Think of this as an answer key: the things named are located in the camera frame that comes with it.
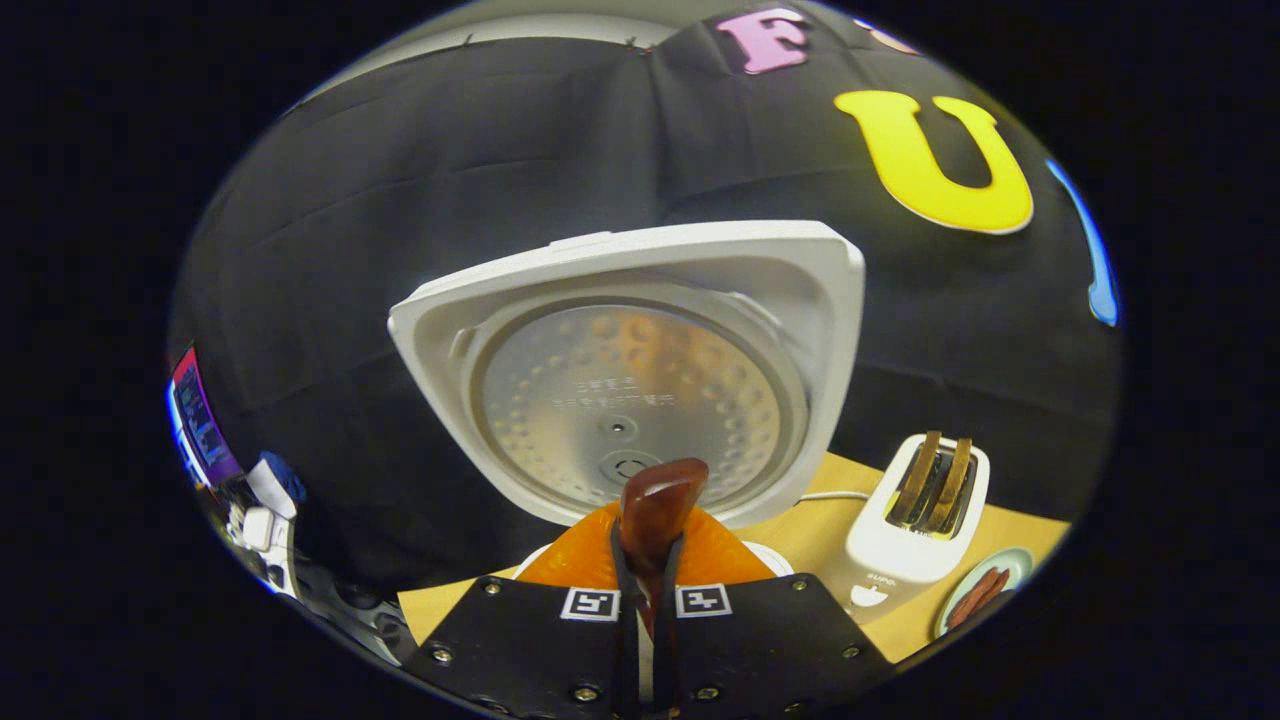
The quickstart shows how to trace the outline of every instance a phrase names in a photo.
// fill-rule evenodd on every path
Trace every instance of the yellow letter u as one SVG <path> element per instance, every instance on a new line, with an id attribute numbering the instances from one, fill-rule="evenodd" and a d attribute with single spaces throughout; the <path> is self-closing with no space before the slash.
<path id="1" fill-rule="evenodd" d="M 959 119 L 973 136 L 991 169 L 989 186 L 966 187 L 942 174 L 915 120 L 920 105 L 911 97 L 883 90 L 836 96 L 836 108 L 861 126 L 884 190 L 906 209 L 940 225 L 991 234 L 1027 227 L 1032 219 L 1032 191 L 1014 154 L 996 132 L 996 118 L 955 97 L 934 97 L 933 104 Z"/>

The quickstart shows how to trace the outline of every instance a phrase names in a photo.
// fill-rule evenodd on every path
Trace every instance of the metal plate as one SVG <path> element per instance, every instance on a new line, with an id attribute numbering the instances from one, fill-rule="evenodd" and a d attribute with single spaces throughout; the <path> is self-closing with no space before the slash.
<path id="1" fill-rule="evenodd" d="M 494 456 L 540 493 L 584 511 L 658 462 L 710 466 L 704 505 L 754 493 L 791 445 L 791 407 L 768 357 L 728 331 L 667 309 L 561 309 L 497 334 L 472 383 Z"/>
<path id="2" fill-rule="evenodd" d="M 733 584 L 723 592 L 731 614 L 676 620 L 680 720 L 805 717 L 893 675 L 815 575 Z"/>

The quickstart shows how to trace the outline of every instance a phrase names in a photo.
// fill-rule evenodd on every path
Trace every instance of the inner lid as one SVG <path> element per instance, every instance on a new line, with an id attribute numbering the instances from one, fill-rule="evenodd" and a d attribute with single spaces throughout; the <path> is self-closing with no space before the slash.
<path id="1" fill-rule="evenodd" d="M 595 304 L 497 333 L 471 404 L 493 455 L 554 502 L 585 514 L 646 466 L 699 457 L 714 511 L 786 471 L 806 406 L 794 374 L 781 347 L 691 313 Z"/>

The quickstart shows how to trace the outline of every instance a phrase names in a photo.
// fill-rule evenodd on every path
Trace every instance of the cable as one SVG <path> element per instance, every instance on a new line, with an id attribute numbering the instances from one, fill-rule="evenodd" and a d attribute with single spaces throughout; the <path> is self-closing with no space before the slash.
<path id="1" fill-rule="evenodd" d="M 805 501 L 805 500 L 827 500 L 827 498 L 832 498 L 832 497 L 847 497 L 847 498 L 854 498 L 854 500 L 868 500 L 868 498 L 870 498 L 870 496 L 867 495 L 865 492 L 852 492 L 852 491 L 814 492 L 814 493 L 800 496 L 800 500 L 796 501 L 796 505 L 799 505 L 801 501 Z"/>

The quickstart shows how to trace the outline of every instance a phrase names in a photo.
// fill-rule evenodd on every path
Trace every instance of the wooden table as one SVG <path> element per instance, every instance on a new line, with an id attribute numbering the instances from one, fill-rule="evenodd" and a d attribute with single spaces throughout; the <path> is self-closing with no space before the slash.
<path id="1" fill-rule="evenodd" d="M 882 475 L 882 470 L 828 452 L 806 493 L 870 493 Z M 771 520 L 740 528 L 735 534 L 744 541 L 772 547 L 791 562 L 796 573 L 813 573 L 822 579 L 822 569 L 835 553 L 842 552 L 845 537 L 864 503 L 865 501 L 855 498 L 808 500 Z M 888 615 L 863 625 L 861 630 L 890 662 L 900 662 L 933 639 L 933 625 L 947 596 L 978 562 L 1000 550 L 1016 546 L 1029 551 L 1038 566 L 1068 528 L 1069 524 L 1061 520 L 987 505 L 960 565 L 942 582 Z M 506 568 L 489 574 L 511 578 L 516 568 Z M 401 609 L 419 644 L 426 641 L 472 582 L 475 580 L 468 579 L 399 593 Z"/>

